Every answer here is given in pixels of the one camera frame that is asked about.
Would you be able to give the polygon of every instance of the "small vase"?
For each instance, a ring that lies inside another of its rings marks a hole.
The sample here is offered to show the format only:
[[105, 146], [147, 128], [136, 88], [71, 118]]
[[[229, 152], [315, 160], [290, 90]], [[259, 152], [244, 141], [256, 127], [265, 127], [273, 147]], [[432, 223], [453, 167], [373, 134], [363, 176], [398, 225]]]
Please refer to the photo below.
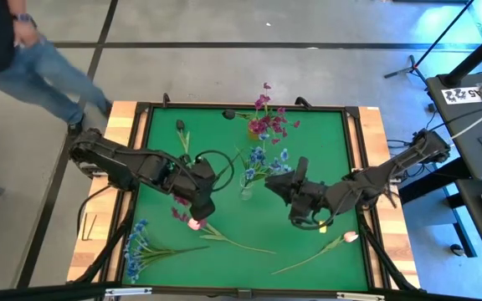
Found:
[[247, 124], [247, 130], [249, 130], [249, 139], [250, 139], [250, 140], [259, 140], [259, 135], [256, 134], [256, 133], [254, 133], [254, 132], [248, 127], [248, 124]]
[[252, 198], [252, 188], [254, 187], [254, 182], [250, 182], [248, 185], [245, 185], [245, 181], [247, 180], [244, 173], [239, 177], [239, 185], [241, 186], [241, 191], [239, 192], [239, 198], [243, 201], [250, 200]]

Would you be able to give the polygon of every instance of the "gray floor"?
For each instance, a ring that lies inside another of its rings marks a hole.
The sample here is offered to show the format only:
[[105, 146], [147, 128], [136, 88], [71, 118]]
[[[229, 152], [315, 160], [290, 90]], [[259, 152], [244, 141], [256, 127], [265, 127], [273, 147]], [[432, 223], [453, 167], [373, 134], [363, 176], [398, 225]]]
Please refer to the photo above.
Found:
[[[110, 0], [29, 0], [42, 31], [55, 41], [95, 42]], [[482, 41], [478, 16], [466, 13], [443, 43]], [[109, 42], [328, 42], [431, 43], [461, 6], [372, 0], [120, 0]], [[63, 49], [86, 72], [93, 49]], [[430, 99], [413, 76], [384, 79], [420, 50], [368, 49], [105, 49], [95, 82], [111, 99], [249, 102], [261, 83], [274, 101], [302, 95], [314, 105], [381, 108], [388, 138], [408, 140], [430, 119]], [[426, 76], [450, 71], [468, 52], [435, 51], [422, 63]], [[87, 124], [105, 127], [95, 109]], [[440, 122], [437, 116], [432, 125]], [[65, 125], [40, 108], [0, 93], [0, 288], [14, 285]], [[75, 240], [75, 218], [90, 181], [67, 167], [32, 285], [63, 283]], [[416, 218], [406, 212], [407, 220]], [[467, 219], [477, 258], [456, 258], [452, 226], [414, 227], [409, 233], [422, 287], [433, 293], [482, 298], [482, 243]]]

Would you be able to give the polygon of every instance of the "wristwatch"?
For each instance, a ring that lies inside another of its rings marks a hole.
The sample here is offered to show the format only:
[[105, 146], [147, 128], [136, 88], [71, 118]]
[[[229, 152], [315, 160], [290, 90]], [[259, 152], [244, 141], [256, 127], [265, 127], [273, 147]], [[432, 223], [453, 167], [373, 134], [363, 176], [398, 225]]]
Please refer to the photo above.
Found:
[[28, 13], [13, 14], [13, 20], [18, 22], [25, 22], [25, 23], [30, 22], [33, 24], [35, 28], [37, 27], [37, 24], [36, 22], [34, 22], [33, 17], [31, 17], [31, 15]]

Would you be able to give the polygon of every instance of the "hand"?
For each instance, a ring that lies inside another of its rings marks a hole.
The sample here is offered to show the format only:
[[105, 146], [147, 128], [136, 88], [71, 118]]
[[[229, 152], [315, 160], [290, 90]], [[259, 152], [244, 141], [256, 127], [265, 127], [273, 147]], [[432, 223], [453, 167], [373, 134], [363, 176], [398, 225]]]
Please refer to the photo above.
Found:
[[14, 46], [22, 44], [26, 48], [38, 42], [39, 34], [31, 22], [14, 21]]

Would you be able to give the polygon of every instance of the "wooden board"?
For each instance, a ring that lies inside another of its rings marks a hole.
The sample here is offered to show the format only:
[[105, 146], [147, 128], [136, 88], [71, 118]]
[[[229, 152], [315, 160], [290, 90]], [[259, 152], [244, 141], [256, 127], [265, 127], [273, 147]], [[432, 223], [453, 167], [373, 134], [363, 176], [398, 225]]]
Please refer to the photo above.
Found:
[[[105, 130], [105, 138], [113, 140], [122, 145], [127, 145], [131, 125], [133, 124], [133, 117], [135, 114], [136, 102], [132, 101], [116, 101], [113, 105], [113, 110]], [[364, 142], [367, 150], [367, 159], [370, 166], [377, 166], [390, 158], [390, 153], [387, 148], [386, 135], [382, 127], [382, 117], [378, 108], [360, 108], [361, 126], [364, 135]], [[141, 145], [142, 132], [144, 129], [144, 122], [146, 117], [141, 115], [141, 123], [136, 136], [136, 143], [134, 148], [139, 148]], [[358, 141], [356, 140], [356, 129], [354, 127], [354, 120], [349, 117], [348, 124], [351, 131], [353, 156], [357, 167], [360, 167], [360, 152], [358, 148]], [[99, 190], [107, 183], [106, 177], [96, 178], [92, 181], [90, 194]], [[124, 203], [120, 214], [126, 212], [127, 202], [130, 194], [124, 195]], [[87, 223], [84, 224], [82, 220], [81, 229], [79, 230], [79, 237], [75, 244], [74, 256], [70, 264], [67, 279], [74, 280], [81, 276], [87, 267], [94, 261], [96, 256], [105, 245], [110, 220], [113, 215], [115, 207], [116, 190], [110, 188], [87, 204], [85, 213], [88, 214]], [[408, 233], [404, 221], [403, 210], [399, 207], [394, 209], [389, 200], [385, 196], [381, 196], [381, 200], [377, 204], [379, 222], [382, 230], [382, 240], [384, 248], [390, 255], [399, 270], [405, 275], [407, 280], [414, 286], [419, 287], [418, 275], [413, 260], [412, 249], [408, 241]], [[92, 228], [90, 228], [91, 221], [96, 215], [96, 221]], [[85, 231], [85, 236], [89, 235], [89, 240], [83, 241], [81, 239], [82, 232]], [[113, 252], [113, 258], [118, 258], [120, 254], [121, 244], [119, 243]], [[380, 274], [379, 263], [377, 255], [370, 250], [372, 257], [373, 278], [377, 287], [382, 286], [382, 277]], [[109, 266], [107, 279], [112, 281], [115, 279], [116, 260], [112, 260]]]

